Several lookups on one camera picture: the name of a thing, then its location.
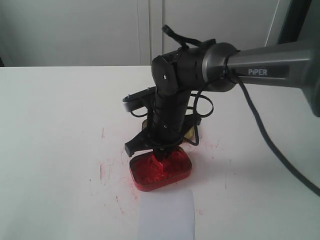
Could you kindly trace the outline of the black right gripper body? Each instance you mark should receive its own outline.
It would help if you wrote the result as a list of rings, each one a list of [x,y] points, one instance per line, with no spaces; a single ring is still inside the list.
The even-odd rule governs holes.
[[[160,156],[169,156],[183,141],[185,134],[199,124],[199,116],[186,115],[191,91],[178,91],[171,96],[161,96],[156,87],[151,87],[126,96],[125,110],[131,114],[145,107],[147,126],[133,139],[124,144],[129,157],[136,152],[153,150]]]

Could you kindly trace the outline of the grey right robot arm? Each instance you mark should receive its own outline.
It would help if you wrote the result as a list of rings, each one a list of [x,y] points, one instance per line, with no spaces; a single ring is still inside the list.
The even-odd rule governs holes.
[[[297,41],[251,50],[214,40],[194,48],[179,48],[151,63],[154,87],[123,99],[132,113],[147,109],[147,126],[124,145],[128,156],[144,150],[169,153],[202,114],[187,114],[190,97],[202,92],[227,92],[237,83],[299,88],[315,116],[320,114],[320,48]]]

